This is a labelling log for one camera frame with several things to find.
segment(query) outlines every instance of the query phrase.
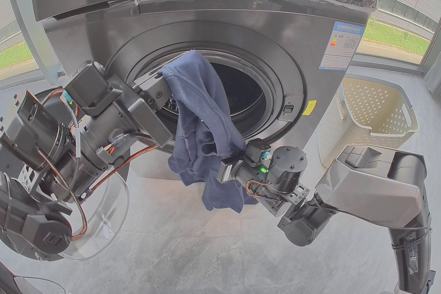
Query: tape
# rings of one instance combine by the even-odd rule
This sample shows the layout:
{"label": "tape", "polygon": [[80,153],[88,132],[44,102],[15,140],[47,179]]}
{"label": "tape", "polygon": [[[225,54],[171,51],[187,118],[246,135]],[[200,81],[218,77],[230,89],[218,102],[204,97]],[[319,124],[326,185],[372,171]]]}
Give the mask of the tape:
{"label": "tape", "polygon": [[75,157],[81,157],[81,135],[80,135],[80,128],[75,127]]}

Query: basket handle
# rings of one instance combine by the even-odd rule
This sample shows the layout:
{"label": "basket handle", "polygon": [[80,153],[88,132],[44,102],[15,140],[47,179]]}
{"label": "basket handle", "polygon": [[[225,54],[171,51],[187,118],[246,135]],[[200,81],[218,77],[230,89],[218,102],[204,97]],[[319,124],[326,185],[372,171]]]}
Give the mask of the basket handle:
{"label": "basket handle", "polygon": [[345,115],[344,115],[344,104],[346,104],[345,102],[345,91],[343,89],[343,82],[340,84],[340,86],[338,87],[337,90],[337,102],[338,102],[338,114],[340,115],[340,119],[344,120],[345,119]]}

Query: yellow warning sticker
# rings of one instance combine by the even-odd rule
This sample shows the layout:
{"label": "yellow warning sticker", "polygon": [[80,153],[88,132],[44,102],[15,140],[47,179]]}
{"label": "yellow warning sticker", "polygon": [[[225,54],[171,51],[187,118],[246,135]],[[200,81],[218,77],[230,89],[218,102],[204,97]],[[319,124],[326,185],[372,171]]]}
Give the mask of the yellow warning sticker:
{"label": "yellow warning sticker", "polygon": [[305,111],[303,112],[303,115],[309,115],[312,113],[312,111],[315,108],[315,104],[317,103],[317,100],[310,100],[308,102],[308,106],[306,107]]}

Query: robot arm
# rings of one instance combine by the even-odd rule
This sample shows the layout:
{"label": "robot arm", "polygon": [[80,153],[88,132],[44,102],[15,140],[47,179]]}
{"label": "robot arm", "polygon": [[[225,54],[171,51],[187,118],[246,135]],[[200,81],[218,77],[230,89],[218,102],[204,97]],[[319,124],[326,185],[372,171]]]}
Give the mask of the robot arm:
{"label": "robot arm", "polygon": [[[124,162],[138,139],[163,146],[172,137],[155,114],[171,97],[160,75],[141,76],[128,86],[117,76],[106,79],[96,62],[85,62],[64,89],[65,97],[86,114],[78,128],[56,120],[28,91],[15,95],[0,118],[0,143],[25,163],[21,183],[0,173],[0,240],[39,260],[61,259],[58,254],[72,240],[71,226],[63,216],[72,211],[50,195],[65,202],[73,202],[74,196],[82,202],[103,172]],[[70,186],[68,190],[54,169]]]}
{"label": "robot arm", "polygon": [[374,147],[348,146],[316,186],[312,200],[299,179],[307,166],[299,148],[277,148],[269,166],[269,146],[250,141],[240,160],[225,159],[218,180],[239,181],[266,209],[278,216],[278,227],[290,242],[306,246],[339,212],[389,228],[398,268],[396,294],[426,294],[430,270],[430,212],[421,155]]}

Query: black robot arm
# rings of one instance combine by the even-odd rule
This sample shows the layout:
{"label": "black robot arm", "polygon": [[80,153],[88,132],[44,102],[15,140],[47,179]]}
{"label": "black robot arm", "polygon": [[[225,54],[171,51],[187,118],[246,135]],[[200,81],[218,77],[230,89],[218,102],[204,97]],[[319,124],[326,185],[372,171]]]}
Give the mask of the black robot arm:
{"label": "black robot arm", "polygon": [[307,166],[299,148],[277,148],[262,140],[248,143],[244,155],[224,159],[218,180],[239,181],[274,216],[289,209],[278,227],[290,242],[306,246],[339,212],[389,228],[399,281],[395,294],[427,294],[430,270],[430,212],[421,155],[373,146],[348,146],[334,161],[306,201],[300,184]]}

